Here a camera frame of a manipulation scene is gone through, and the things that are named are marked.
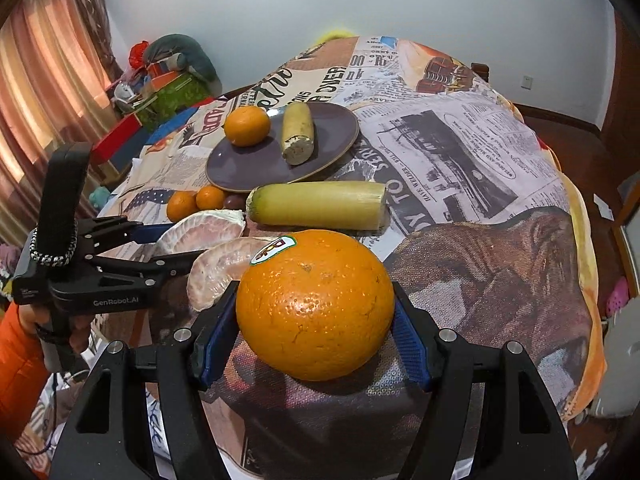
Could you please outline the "person left hand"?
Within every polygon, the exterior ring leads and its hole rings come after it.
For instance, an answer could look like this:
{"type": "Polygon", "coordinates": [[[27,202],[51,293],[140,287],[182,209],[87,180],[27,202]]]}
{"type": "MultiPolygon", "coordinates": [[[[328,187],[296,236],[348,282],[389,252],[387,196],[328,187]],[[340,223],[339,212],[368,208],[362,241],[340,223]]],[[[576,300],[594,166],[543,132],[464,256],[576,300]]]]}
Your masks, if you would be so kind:
{"type": "MultiPolygon", "coordinates": [[[[17,307],[17,312],[23,330],[29,335],[35,336],[38,327],[48,327],[51,324],[51,312],[42,304],[22,304],[17,307]]],[[[93,319],[93,315],[79,315],[70,318],[67,322],[70,326],[68,343],[77,354],[81,354],[88,348],[93,319]]]]}

